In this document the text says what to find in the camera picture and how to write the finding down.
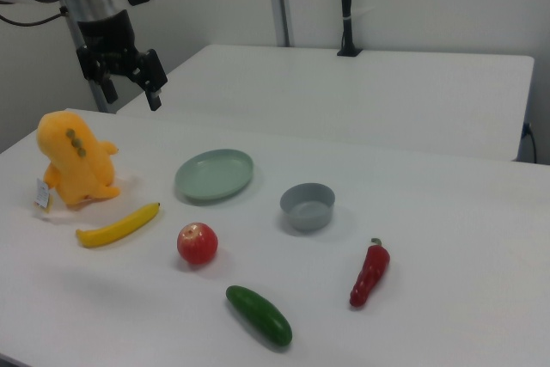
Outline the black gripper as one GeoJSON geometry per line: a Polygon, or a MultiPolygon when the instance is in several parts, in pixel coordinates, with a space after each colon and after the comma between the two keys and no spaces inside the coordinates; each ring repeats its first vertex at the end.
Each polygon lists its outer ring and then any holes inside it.
{"type": "Polygon", "coordinates": [[[110,79],[114,74],[137,80],[152,112],[161,107],[161,89],[168,82],[166,73],[154,49],[142,53],[135,47],[126,10],[98,21],[79,21],[77,26],[83,39],[76,50],[82,73],[101,89],[107,104],[119,98],[110,79]]]}

